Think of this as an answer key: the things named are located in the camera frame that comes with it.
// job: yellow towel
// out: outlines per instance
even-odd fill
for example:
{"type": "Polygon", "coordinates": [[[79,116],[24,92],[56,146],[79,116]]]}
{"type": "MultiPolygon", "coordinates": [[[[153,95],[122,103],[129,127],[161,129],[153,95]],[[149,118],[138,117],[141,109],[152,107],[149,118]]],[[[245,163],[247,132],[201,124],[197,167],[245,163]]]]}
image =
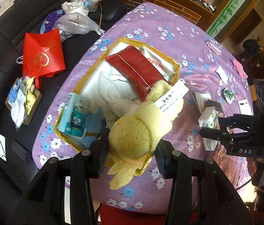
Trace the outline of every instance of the yellow towel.
{"type": "Polygon", "coordinates": [[[169,114],[164,114],[155,101],[171,88],[158,81],[147,100],[131,114],[115,122],[109,133],[109,155],[115,164],[108,174],[115,177],[110,189],[117,190],[128,184],[137,168],[142,168],[148,153],[153,154],[160,139],[172,129],[172,121],[183,108],[183,99],[176,102],[169,114]]]}

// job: red gift bag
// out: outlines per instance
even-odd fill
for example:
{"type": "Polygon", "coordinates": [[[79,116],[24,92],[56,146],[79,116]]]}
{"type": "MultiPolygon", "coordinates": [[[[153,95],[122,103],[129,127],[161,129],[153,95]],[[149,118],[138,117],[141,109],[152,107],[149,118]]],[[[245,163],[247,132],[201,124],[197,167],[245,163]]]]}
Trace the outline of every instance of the red gift bag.
{"type": "Polygon", "coordinates": [[[147,99],[147,95],[157,81],[165,80],[134,46],[128,46],[119,53],[106,57],[106,61],[132,83],[141,101],[147,99]]]}
{"type": "Polygon", "coordinates": [[[23,77],[36,77],[35,87],[39,89],[40,77],[53,77],[65,68],[59,29],[45,34],[26,33],[23,77]]]}

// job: open box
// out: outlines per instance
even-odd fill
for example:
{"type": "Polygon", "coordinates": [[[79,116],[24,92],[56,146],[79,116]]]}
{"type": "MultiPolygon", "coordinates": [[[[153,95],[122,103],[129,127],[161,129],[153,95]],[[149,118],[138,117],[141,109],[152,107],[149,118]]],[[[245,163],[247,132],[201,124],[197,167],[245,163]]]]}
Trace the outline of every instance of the open box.
{"type": "MultiPolygon", "coordinates": [[[[14,84],[13,84],[13,87],[14,87],[14,85],[17,84],[18,80],[19,80],[19,78],[16,79],[16,81],[15,81],[14,84]]],[[[37,90],[37,89],[34,89],[34,91],[33,91],[33,95],[35,95],[36,100],[35,100],[35,103],[34,103],[32,109],[31,109],[29,115],[27,116],[26,120],[24,121],[24,124],[25,124],[25,125],[29,125],[29,124],[30,124],[30,122],[31,122],[31,120],[32,120],[32,117],[33,117],[33,115],[34,115],[34,113],[35,113],[35,110],[37,109],[37,106],[38,106],[38,104],[40,103],[41,98],[43,97],[42,93],[40,93],[40,91],[37,90]]],[[[5,101],[5,105],[6,105],[7,108],[11,111],[11,105],[8,104],[8,100],[9,100],[9,96],[7,97],[7,99],[6,99],[6,101],[5,101]]]]}
{"type": "MultiPolygon", "coordinates": [[[[101,92],[99,90],[100,79],[102,78],[102,74],[106,74],[107,76],[116,75],[117,77],[123,77],[123,76],[114,67],[112,67],[105,60],[105,58],[109,55],[113,55],[115,53],[122,51],[123,49],[125,49],[130,45],[135,46],[137,49],[145,46],[146,48],[154,52],[156,55],[158,55],[160,58],[162,58],[172,66],[172,70],[174,71],[174,74],[171,76],[170,80],[168,81],[171,82],[172,84],[175,84],[179,80],[180,65],[172,58],[160,52],[159,50],[147,45],[146,43],[130,40],[124,37],[118,39],[97,59],[97,61],[94,62],[94,64],[88,69],[88,71],[76,84],[73,90],[73,92],[90,99],[91,112],[95,113],[97,111],[97,108],[101,107],[104,113],[104,117],[108,121],[117,121],[119,117],[114,114],[114,112],[111,110],[109,105],[104,101],[103,97],[101,96],[101,92]]],[[[127,82],[124,82],[122,80],[118,80],[118,82],[113,81],[113,83],[116,85],[117,89],[122,88],[122,92],[124,92],[126,96],[130,97],[129,100],[135,97],[139,97],[131,83],[127,84],[127,82]]],[[[63,113],[61,111],[54,124],[55,133],[65,142],[70,143],[72,146],[74,146],[78,151],[82,151],[79,147],[77,147],[74,143],[72,143],[71,139],[67,135],[65,135],[64,133],[58,130],[58,125],[62,114],[63,113]]],[[[146,167],[149,165],[151,158],[152,158],[152,154],[151,155],[148,154],[144,166],[141,169],[138,169],[135,175],[141,175],[144,172],[146,167]]],[[[107,159],[106,165],[111,167],[113,165],[112,162],[113,160],[107,159]]]]}

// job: metal screw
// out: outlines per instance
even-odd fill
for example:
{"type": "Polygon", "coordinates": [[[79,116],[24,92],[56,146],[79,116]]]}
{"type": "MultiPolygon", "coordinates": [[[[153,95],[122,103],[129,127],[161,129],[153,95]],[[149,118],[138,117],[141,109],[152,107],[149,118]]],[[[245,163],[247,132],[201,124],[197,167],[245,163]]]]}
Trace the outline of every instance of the metal screw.
{"type": "Polygon", "coordinates": [[[211,157],[207,157],[206,158],[206,162],[209,163],[209,164],[213,164],[214,160],[211,157]]]}
{"type": "Polygon", "coordinates": [[[174,151],[172,152],[172,154],[173,154],[174,156],[178,157],[178,156],[181,155],[181,151],[174,150],[174,151]]]}
{"type": "Polygon", "coordinates": [[[82,152],[82,155],[84,155],[84,156],[88,156],[89,154],[90,154],[90,151],[89,150],[84,150],[82,152]]]}
{"type": "Polygon", "coordinates": [[[57,162],[57,158],[56,158],[56,157],[51,157],[51,158],[49,159],[49,163],[50,163],[50,164],[53,164],[53,163],[55,163],[55,162],[57,162]]]}

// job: floral tablecloth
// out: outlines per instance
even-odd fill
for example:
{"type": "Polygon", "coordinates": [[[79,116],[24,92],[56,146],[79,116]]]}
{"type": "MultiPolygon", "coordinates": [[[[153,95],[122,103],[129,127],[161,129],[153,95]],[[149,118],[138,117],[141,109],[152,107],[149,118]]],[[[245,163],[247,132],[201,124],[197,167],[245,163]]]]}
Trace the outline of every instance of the floral tablecloth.
{"type": "MultiPolygon", "coordinates": [[[[235,187],[245,183],[249,178],[245,159],[227,156],[225,148],[220,144],[214,151],[205,151],[198,132],[198,118],[201,114],[193,92],[209,92],[213,100],[221,103],[225,116],[231,116],[239,113],[237,99],[248,99],[251,105],[248,82],[235,71],[232,64],[234,57],[225,48],[221,49],[221,56],[209,49],[205,42],[213,38],[177,14],[151,3],[143,3],[125,15],[95,42],[72,70],[51,104],[35,140],[33,159],[38,168],[52,156],[65,159],[77,153],[71,145],[54,134],[53,123],[64,105],[67,93],[73,90],[79,79],[108,46],[120,37],[143,41],[181,64],[180,80],[185,82],[190,91],[184,97],[182,112],[174,120],[172,130],[164,139],[191,158],[203,160],[213,157],[235,187]],[[229,77],[227,85],[215,72],[219,65],[229,77]],[[232,105],[221,96],[221,90],[225,87],[236,93],[236,100],[232,105]]],[[[162,178],[155,159],[142,176],[134,177],[119,190],[109,189],[113,176],[107,172],[108,168],[105,168],[99,180],[91,180],[93,200],[144,213],[166,212],[172,181],[162,178]]],[[[193,189],[192,193],[195,199],[196,190],[193,189]]]]}

